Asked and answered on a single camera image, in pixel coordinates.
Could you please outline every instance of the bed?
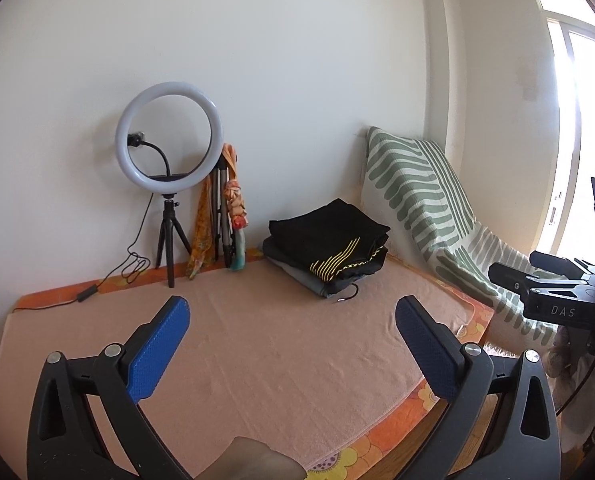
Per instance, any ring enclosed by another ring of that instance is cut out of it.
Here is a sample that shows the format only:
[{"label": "bed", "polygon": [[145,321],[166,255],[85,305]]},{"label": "bed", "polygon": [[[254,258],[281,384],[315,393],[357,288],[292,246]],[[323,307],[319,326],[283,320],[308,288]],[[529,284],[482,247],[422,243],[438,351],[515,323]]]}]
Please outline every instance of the bed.
[{"label": "bed", "polygon": [[[342,303],[314,296],[258,254],[249,261],[241,272],[177,280],[173,290],[154,271],[131,286],[111,280],[84,304],[38,310],[86,284],[22,298],[0,348],[0,453],[14,471],[25,477],[28,419],[46,356],[56,349],[88,356],[123,342],[171,293],[189,301],[191,328],[141,407],[193,476],[241,435],[295,458],[309,480],[358,479],[437,401],[397,332],[396,301],[414,294],[463,342],[479,341],[493,315],[394,258]],[[92,409],[114,461],[132,470],[101,406]]]}]

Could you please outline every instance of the white wall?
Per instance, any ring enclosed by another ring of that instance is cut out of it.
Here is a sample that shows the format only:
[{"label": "white wall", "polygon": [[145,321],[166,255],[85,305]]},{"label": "white wall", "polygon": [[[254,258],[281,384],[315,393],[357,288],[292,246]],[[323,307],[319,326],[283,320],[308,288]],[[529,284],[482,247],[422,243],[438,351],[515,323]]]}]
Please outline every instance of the white wall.
[{"label": "white wall", "polygon": [[459,0],[442,0],[449,53],[449,105],[444,152],[460,175],[466,135],[466,44]]},{"label": "white wall", "polygon": [[553,51],[535,0],[459,0],[466,46],[460,180],[479,221],[528,254],[559,136]]},{"label": "white wall", "polygon": [[[120,173],[113,134],[142,89],[186,80],[215,101],[254,244],[269,219],[357,198],[363,128],[423,131],[425,56],[421,0],[3,0],[0,336],[19,296],[124,258],[148,193]],[[183,98],[148,105],[135,126],[174,171],[208,143]],[[146,150],[142,167],[161,171]],[[178,199],[191,229],[196,190]],[[159,198],[137,245],[151,257],[160,211]]]},{"label": "white wall", "polygon": [[449,38],[443,0],[423,0],[427,43],[427,101],[424,138],[444,150],[449,117]]}]

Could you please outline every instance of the window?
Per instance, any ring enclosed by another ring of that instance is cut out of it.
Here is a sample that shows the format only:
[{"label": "window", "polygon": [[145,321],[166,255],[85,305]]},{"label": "window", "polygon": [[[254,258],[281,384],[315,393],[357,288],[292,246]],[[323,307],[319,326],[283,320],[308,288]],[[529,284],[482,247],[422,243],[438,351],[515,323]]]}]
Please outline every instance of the window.
[{"label": "window", "polygon": [[557,165],[537,250],[595,264],[595,13],[585,0],[538,0],[560,105]]}]

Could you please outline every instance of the dark blue gripper pad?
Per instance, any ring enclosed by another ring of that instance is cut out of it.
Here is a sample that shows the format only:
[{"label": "dark blue gripper pad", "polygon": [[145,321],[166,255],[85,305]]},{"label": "dark blue gripper pad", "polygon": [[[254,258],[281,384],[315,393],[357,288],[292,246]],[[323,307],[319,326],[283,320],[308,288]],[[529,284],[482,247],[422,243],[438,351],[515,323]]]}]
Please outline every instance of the dark blue gripper pad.
[{"label": "dark blue gripper pad", "polygon": [[169,309],[129,365],[127,391],[135,403],[153,395],[191,324],[189,303],[179,296],[173,298],[174,306]]},{"label": "dark blue gripper pad", "polygon": [[395,324],[433,393],[452,402],[457,396],[463,364],[455,336],[448,328],[443,330],[414,296],[397,302]]}]

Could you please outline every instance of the orange floral sheet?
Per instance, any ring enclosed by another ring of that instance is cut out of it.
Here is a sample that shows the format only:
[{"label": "orange floral sheet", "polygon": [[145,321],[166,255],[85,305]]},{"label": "orange floral sheet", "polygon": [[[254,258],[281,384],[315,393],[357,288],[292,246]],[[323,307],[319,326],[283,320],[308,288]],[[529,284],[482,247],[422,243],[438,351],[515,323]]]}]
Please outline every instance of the orange floral sheet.
[{"label": "orange floral sheet", "polygon": [[[247,251],[247,261],[260,260],[262,254],[257,250]],[[485,306],[479,301],[467,296],[462,291],[447,285],[427,273],[421,272],[404,262],[399,262],[409,270],[424,276],[427,280],[439,285],[449,294],[456,296],[460,300],[466,301],[473,307],[473,318],[470,323],[463,327],[457,334],[460,342],[479,342],[484,335],[493,317],[493,309]],[[202,269],[219,269],[223,267],[221,262]],[[175,276],[180,278],[186,273],[186,263],[175,266]],[[166,268],[150,269],[144,272],[135,282],[127,283],[120,276],[110,278],[100,287],[100,293],[122,290],[127,287],[147,285],[148,283],[162,282],[166,280]],[[28,294],[18,300],[16,309],[22,308],[42,308],[47,305],[69,301],[86,287],[97,282],[78,283],[77,285],[44,290],[34,294]],[[332,454],[329,458],[314,466],[308,471],[306,480],[357,480],[373,467],[389,451],[397,446],[402,439],[431,411],[431,408],[439,399],[431,392],[426,380],[412,391],[412,393],[402,401],[395,410],[393,410],[382,422],[375,426],[369,433],[364,434],[353,444],[342,449],[340,452]]]}]

